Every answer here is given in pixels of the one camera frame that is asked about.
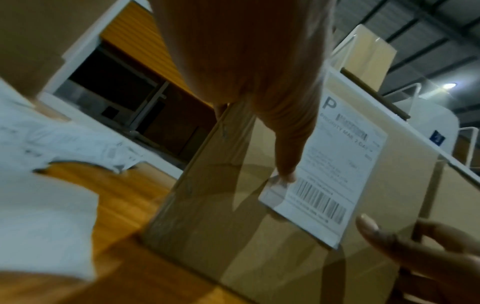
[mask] wooden table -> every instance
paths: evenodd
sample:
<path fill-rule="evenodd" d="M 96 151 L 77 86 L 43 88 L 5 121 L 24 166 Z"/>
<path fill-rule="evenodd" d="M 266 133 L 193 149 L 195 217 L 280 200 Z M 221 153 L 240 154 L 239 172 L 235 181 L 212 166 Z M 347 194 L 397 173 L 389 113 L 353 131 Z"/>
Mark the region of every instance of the wooden table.
<path fill-rule="evenodd" d="M 95 282 L 53 275 L 0 272 L 6 303 L 247 303 L 239 296 L 150 252 L 138 231 L 169 192 L 139 169 L 114 174 L 85 164 L 51 166 L 46 175 L 99 195 L 93 229 Z"/>

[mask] blue sticker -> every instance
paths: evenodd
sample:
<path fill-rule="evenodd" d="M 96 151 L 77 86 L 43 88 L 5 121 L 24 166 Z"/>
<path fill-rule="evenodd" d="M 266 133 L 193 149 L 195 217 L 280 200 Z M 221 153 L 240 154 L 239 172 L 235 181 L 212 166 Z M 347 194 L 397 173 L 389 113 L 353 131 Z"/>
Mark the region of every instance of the blue sticker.
<path fill-rule="evenodd" d="M 437 146 L 440 146 L 444 142 L 445 136 L 443 136 L 437 130 L 435 130 L 433 134 L 430 136 L 430 140 L 433 141 L 433 143 L 435 143 Z"/>

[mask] ceiling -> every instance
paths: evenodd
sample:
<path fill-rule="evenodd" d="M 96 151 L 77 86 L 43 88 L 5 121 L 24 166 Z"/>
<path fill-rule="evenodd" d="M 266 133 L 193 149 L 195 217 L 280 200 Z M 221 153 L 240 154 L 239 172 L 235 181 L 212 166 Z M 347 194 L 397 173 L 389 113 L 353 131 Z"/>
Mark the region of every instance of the ceiling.
<path fill-rule="evenodd" d="M 358 24 L 389 42 L 397 55 L 381 94 L 421 83 L 420 94 L 451 109 L 461 126 L 480 127 L 480 2 L 478 0 L 338 0 L 339 43 Z"/>

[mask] bright light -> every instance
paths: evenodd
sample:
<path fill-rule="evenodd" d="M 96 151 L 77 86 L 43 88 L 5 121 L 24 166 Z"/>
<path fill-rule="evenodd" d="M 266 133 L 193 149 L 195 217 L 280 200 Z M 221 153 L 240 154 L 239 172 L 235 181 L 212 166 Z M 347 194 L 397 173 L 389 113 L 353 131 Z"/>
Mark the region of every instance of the bright light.
<path fill-rule="evenodd" d="M 442 88 L 444 88 L 445 90 L 450 90 L 451 88 L 454 88 L 456 86 L 457 86 L 456 83 L 449 83 L 449 84 L 444 84 Z"/>

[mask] white shipping label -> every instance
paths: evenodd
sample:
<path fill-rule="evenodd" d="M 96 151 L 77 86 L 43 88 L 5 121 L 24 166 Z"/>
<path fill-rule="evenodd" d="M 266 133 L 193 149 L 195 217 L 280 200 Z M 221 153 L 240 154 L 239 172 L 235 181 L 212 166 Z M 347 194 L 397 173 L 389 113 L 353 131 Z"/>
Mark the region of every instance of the white shipping label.
<path fill-rule="evenodd" d="M 297 181 L 282 184 L 275 170 L 259 200 L 337 248 L 386 140 L 382 129 L 324 90 Z"/>

